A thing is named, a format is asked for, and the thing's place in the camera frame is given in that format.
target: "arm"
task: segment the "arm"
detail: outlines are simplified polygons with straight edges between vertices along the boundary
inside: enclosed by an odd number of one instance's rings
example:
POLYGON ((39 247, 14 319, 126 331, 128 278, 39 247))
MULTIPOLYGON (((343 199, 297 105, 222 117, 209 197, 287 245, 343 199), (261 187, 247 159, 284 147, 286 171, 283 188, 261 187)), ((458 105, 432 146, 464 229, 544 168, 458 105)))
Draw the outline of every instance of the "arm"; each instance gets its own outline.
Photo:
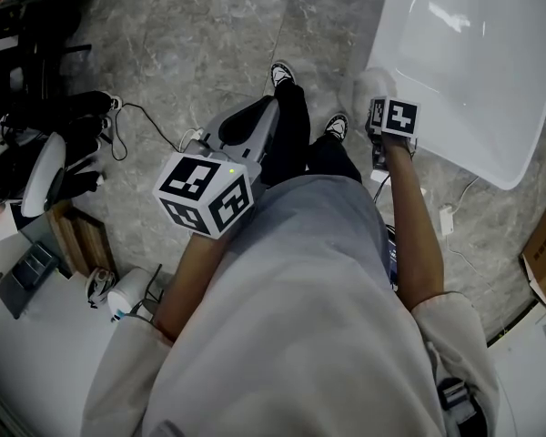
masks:
POLYGON ((229 239, 229 232, 218 240, 199 235, 190 238, 154 319, 156 328, 168 339, 176 341, 204 298, 229 239))
POLYGON ((383 135, 397 235, 399 297, 408 310, 443 293, 443 258, 410 153, 383 135))

